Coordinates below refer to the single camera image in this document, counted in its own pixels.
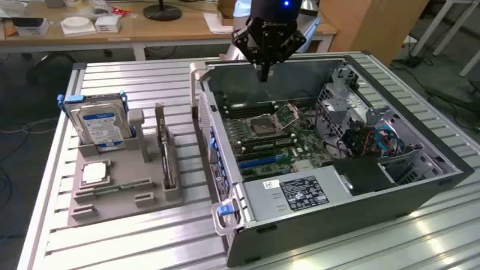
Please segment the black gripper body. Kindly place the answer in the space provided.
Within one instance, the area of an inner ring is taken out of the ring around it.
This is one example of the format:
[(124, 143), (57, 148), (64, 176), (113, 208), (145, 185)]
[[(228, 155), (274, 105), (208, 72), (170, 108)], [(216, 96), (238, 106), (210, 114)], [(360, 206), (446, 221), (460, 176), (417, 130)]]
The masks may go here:
[(246, 23), (249, 34), (264, 54), (264, 38), (270, 32), (292, 33), (297, 29), (301, 1), (252, 1)]

